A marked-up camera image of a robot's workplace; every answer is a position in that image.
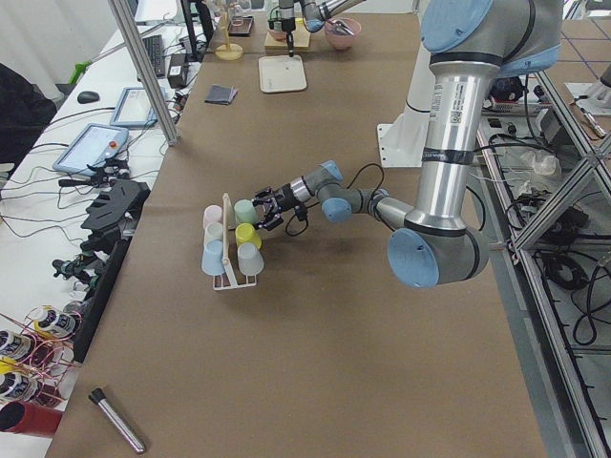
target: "red container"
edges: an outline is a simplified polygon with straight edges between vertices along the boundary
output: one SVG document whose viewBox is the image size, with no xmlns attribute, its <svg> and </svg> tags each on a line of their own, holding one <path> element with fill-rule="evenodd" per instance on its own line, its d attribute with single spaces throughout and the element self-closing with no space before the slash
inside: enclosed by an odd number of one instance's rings
<svg viewBox="0 0 611 458">
<path fill-rule="evenodd" d="M 0 410 L 0 431 L 53 437 L 62 416 L 61 410 L 34 403 L 15 401 Z"/>
</svg>

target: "white wall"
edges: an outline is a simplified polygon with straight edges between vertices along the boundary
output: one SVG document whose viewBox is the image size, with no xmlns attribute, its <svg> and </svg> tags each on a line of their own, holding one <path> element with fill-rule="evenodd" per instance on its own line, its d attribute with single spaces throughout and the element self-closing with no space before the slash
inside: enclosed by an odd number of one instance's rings
<svg viewBox="0 0 611 458">
<path fill-rule="evenodd" d="M 0 62 L 57 99 L 54 84 L 67 83 L 115 30 L 106 0 L 2 0 Z"/>
<path fill-rule="evenodd" d="M 356 7 L 352 12 L 411 12 L 412 0 L 367 0 Z"/>
</svg>

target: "pink bowl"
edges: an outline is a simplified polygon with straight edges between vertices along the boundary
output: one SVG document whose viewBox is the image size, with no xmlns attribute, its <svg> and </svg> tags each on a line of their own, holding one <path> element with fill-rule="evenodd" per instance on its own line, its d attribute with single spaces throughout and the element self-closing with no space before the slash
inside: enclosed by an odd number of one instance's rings
<svg viewBox="0 0 611 458">
<path fill-rule="evenodd" d="M 325 36 L 327 37 L 328 43 L 337 51 L 347 50 L 354 44 L 356 37 L 361 32 L 361 24 L 348 17 L 338 17 L 335 20 L 346 24 L 346 26 L 354 32 L 354 35 L 338 33 L 335 31 L 335 26 L 333 24 L 325 22 Z"/>
<path fill-rule="evenodd" d="M 271 29 L 267 30 L 271 37 L 276 41 L 286 41 L 286 32 L 285 31 L 273 31 Z"/>
</svg>

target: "brown table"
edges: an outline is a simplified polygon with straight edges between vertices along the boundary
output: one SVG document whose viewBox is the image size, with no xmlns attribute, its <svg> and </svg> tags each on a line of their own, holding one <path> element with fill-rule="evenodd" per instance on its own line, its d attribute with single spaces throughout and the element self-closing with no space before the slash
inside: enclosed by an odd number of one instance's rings
<svg viewBox="0 0 611 458">
<path fill-rule="evenodd" d="M 545 456 L 490 268 L 409 289 L 384 225 L 332 225 L 314 208 L 302 236 L 263 234 L 256 288 L 214 292 L 200 271 L 202 210 L 223 192 L 250 198 L 330 158 L 346 177 L 378 161 L 375 127 L 403 110 L 418 27 L 352 16 L 352 50 L 312 37 L 301 93 L 259 90 L 259 18 L 235 39 L 240 61 L 206 56 L 49 458 L 133 456 L 88 401 L 96 386 L 151 458 Z M 203 103 L 214 83 L 240 89 L 231 106 Z M 384 186 L 413 202 L 417 179 L 388 170 Z"/>
</svg>

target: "white desk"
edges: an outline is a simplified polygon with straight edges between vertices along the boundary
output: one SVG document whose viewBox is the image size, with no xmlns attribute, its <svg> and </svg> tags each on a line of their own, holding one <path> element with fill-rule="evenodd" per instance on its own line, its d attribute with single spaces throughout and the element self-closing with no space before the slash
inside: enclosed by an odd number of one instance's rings
<svg viewBox="0 0 611 458">
<path fill-rule="evenodd" d="M 167 49 L 177 44 L 179 37 L 185 36 L 187 32 L 185 27 L 164 26 L 153 33 L 163 35 L 164 47 Z M 116 32 L 103 51 L 121 42 L 122 37 L 119 32 Z M 178 47 L 171 48 L 168 53 L 178 49 Z M 189 79 L 194 79 L 199 66 L 200 64 L 190 66 Z M 167 79 L 160 79 L 159 84 L 166 89 L 168 99 L 172 98 L 174 90 L 169 88 Z M 55 118 L 94 108 L 114 107 L 123 88 L 136 86 L 141 86 L 141 84 L 137 82 L 136 70 L 132 65 L 129 53 L 126 49 L 119 50 L 95 62 L 88 69 Z M 81 105 L 76 101 L 76 97 L 82 91 L 96 91 L 100 94 L 100 100 Z M 111 110 L 99 111 L 59 121 L 50 126 L 36 144 L 55 142 L 69 144 L 88 123 L 107 124 L 110 122 L 111 115 Z M 131 131 L 128 141 L 140 134 L 141 131 Z M 147 130 L 129 148 L 129 166 L 132 178 L 137 181 L 145 181 L 150 188 L 153 188 L 157 170 L 161 166 L 166 149 L 167 144 L 160 128 L 153 127 Z M 52 305 L 61 309 L 72 299 L 82 299 L 84 294 L 74 292 L 75 281 L 73 279 L 63 281 L 53 277 L 52 261 L 55 259 L 71 260 L 80 253 L 78 245 L 89 234 L 89 231 L 80 228 L 80 224 L 87 217 L 85 209 L 100 190 L 81 187 L 80 192 L 88 194 L 80 195 L 74 191 L 74 188 L 65 188 L 59 202 L 61 208 L 58 208 L 57 181 L 64 177 L 64 174 L 37 167 L 51 169 L 53 162 L 63 151 L 64 148 L 54 146 L 34 149 L 26 156 L 1 193 L 3 200 L 0 201 L 0 214 L 3 216 L 23 219 L 68 219 L 60 223 L 9 219 L 12 229 L 22 235 L 55 224 L 60 225 L 66 233 L 62 233 L 59 228 L 53 228 L 26 239 L 16 237 L 7 224 L 0 223 L 0 246 L 2 246 L 0 265 L 3 265 L 0 291 L 4 299 L 0 302 L 0 312 L 17 320 L 23 320 L 37 306 Z M 16 326 L 0 317 L 0 329 L 15 330 Z M 65 397 L 69 396 L 72 391 L 75 372 L 70 380 L 66 380 L 60 386 L 60 391 Z M 0 450 L 2 450 L 3 458 L 42 457 L 50 443 L 49 439 L 0 433 Z"/>
</svg>

